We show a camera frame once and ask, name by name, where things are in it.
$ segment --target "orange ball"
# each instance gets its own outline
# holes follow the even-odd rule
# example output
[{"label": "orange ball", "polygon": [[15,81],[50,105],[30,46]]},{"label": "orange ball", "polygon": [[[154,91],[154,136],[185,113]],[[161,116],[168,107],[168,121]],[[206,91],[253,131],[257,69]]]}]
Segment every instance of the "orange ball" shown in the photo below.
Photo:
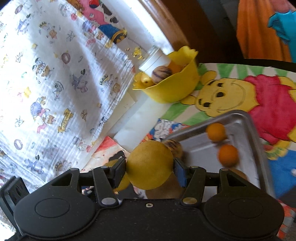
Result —
[{"label": "orange ball", "polygon": [[225,167],[233,167],[239,162],[239,153],[232,145],[223,145],[218,152],[219,162]]},{"label": "orange ball", "polygon": [[220,123],[208,125],[205,131],[211,141],[219,142],[227,139],[225,127]]}]

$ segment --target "silver tray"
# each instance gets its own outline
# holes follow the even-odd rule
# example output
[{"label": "silver tray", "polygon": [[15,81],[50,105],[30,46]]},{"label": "silver tray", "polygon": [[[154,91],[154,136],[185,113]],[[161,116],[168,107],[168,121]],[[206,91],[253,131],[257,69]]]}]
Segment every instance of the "silver tray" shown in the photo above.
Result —
[{"label": "silver tray", "polygon": [[[209,124],[219,122],[226,128],[228,139],[214,143],[205,132]],[[179,130],[170,134],[166,139],[179,141],[183,147],[182,161],[185,165],[199,166],[207,172],[219,172],[223,168],[218,161],[217,153],[221,145],[231,144],[239,151],[239,164],[235,167],[244,172],[249,182],[274,195],[272,177],[268,166],[263,145],[248,113],[234,110],[198,125]],[[203,202],[217,193],[216,187],[206,187]]]}]

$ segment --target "winnie the pooh drawing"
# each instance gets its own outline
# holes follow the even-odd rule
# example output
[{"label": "winnie the pooh drawing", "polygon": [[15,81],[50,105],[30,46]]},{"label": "winnie the pooh drawing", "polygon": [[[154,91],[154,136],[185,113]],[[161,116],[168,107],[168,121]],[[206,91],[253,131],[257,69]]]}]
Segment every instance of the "winnie the pooh drawing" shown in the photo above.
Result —
[{"label": "winnie the pooh drawing", "polygon": [[210,117],[243,110],[252,117],[259,136],[270,145],[287,148],[296,142],[296,84],[287,77],[247,76],[244,80],[221,78],[215,71],[201,77],[204,87],[197,97],[182,104],[195,105]]}]

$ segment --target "yellow plastic bowl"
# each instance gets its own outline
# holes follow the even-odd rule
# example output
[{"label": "yellow plastic bowl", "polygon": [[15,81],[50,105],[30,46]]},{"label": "yellow plastic bowl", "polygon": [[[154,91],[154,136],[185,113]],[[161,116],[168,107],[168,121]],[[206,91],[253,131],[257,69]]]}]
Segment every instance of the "yellow plastic bowl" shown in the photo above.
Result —
[{"label": "yellow plastic bowl", "polygon": [[176,64],[187,66],[181,72],[159,82],[157,85],[145,88],[141,82],[142,72],[134,77],[133,90],[142,90],[151,99],[159,103],[174,103],[184,99],[196,87],[200,77],[197,72],[195,57],[198,51],[190,49],[188,46],[172,52],[168,57]]}]

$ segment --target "striped ball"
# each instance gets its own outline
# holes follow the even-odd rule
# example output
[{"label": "striped ball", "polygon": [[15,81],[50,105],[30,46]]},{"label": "striped ball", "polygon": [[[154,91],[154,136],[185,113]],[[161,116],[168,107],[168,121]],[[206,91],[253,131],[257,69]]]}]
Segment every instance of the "striped ball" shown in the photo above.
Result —
[{"label": "striped ball", "polygon": [[152,81],[157,84],[172,75],[172,70],[166,66],[158,66],[152,71]]}]

